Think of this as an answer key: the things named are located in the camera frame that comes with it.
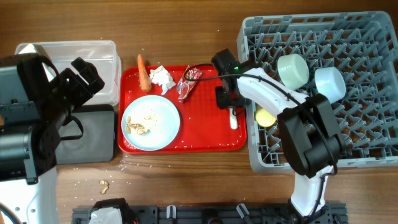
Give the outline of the white plastic spoon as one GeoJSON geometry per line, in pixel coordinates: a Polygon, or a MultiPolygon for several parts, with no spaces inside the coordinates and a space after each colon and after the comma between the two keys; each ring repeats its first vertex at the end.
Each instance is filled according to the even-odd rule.
{"type": "Polygon", "coordinates": [[[230,124],[231,129],[238,128],[238,121],[237,121],[236,115],[234,114],[233,108],[229,108],[229,124],[230,124]]]}

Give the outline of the yellow cup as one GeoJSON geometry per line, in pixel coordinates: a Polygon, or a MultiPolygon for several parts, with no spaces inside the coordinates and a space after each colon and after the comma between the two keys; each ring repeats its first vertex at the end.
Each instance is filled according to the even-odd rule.
{"type": "Polygon", "coordinates": [[[256,105],[255,120],[264,128],[268,128],[276,122],[276,118],[259,105],[256,105]]]}

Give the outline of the mint green bowl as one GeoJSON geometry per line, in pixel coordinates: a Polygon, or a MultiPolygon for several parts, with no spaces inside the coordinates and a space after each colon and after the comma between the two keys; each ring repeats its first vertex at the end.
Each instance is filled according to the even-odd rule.
{"type": "Polygon", "coordinates": [[[306,61],[299,54],[279,57],[277,71],[282,83],[290,90],[298,90],[309,79],[309,69],[306,61]]]}

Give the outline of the light blue small bowl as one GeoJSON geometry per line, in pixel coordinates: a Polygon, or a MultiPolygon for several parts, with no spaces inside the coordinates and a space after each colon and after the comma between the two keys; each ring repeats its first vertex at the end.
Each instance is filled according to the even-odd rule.
{"type": "Polygon", "coordinates": [[[346,94],[346,84],[336,67],[319,68],[315,71],[317,91],[328,98],[330,103],[341,100],[346,94]]]}

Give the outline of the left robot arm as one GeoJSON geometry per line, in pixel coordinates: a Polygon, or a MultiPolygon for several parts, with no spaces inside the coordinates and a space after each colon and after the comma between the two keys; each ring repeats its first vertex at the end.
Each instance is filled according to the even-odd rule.
{"type": "Polygon", "coordinates": [[[58,223],[56,149],[73,110],[103,89],[96,67],[78,57],[61,72],[46,53],[1,59],[1,213],[11,223],[58,223]]]}

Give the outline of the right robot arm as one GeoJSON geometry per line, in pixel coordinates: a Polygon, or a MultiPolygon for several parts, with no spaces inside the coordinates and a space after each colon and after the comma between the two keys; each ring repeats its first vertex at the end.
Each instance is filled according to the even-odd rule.
{"type": "Polygon", "coordinates": [[[338,172],[345,141],[327,97],[288,89],[253,61],[238,62],[229,49],[211,59],[222,81],[218,107],[250,100],[276,118],[284,157],[295,172],[290,221],[310,223],[326,211],[326,182],[338,172]]]}

